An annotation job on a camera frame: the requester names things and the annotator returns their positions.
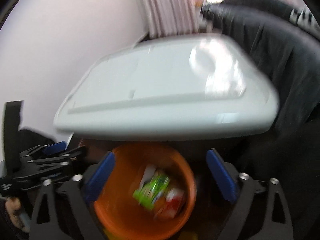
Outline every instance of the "pink curtain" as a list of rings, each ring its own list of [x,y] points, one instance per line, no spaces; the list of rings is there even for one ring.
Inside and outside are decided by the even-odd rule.
[[[198,31],[193,0],[143,0],[151,38]]]

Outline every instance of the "white plastic lid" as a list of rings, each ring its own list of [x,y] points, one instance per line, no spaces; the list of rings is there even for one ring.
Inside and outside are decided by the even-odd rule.
[[[268,130],[277,107],[269,80],[235,42],[188,35],[100,60],[68,95],[54,124],[116,140],[216,138]]]

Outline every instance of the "metal screw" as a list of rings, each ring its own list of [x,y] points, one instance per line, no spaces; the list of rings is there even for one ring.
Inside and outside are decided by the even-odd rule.
[[[72,180],[73,181],[80,181],[82,179],[82,175],[81,174],[77,174],[77,175],[74,175],[72,177]]]
[[[51,179],[46,179],[44,182],[43,182],[43,185],[45,186],[49,186],[51,184]]]
[[[279,184],[279,180],[277,180],[277,179],[275,179],[275,178],[271,178],[271,179],[270,179],[270,182],[271,182],[272,184],[275,184],[275,185],[278,185],[278,184]]]
[[[240,174],[239,174],[239,178],[244,179],[244,180],[247,180],[247,179],[250,178],[250,176],[249,176],[248,174],[246,174],[246,173],[240,173]]]

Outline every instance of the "green package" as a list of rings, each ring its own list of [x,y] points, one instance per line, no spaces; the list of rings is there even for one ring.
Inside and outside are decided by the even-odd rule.
[[[154,208],[154,203],[163,195],[169,182],[170,179],[164,174],[154,176],[149,183],[134,191],[133,198],[141,206],[151,211]]]

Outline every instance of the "orange bowl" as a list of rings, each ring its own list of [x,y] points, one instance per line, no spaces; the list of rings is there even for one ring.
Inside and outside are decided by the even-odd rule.
[[[114,236],[126,240],[163,240],[187,222],[196,202],[196,184],[187,161],[175,149],[160,143],[129,143],[112,151],[116,165],[94,209],[100,222]],[[181,212],[171,220],[154,219],[132,197],[148,164],[177,179],[187,193]]]

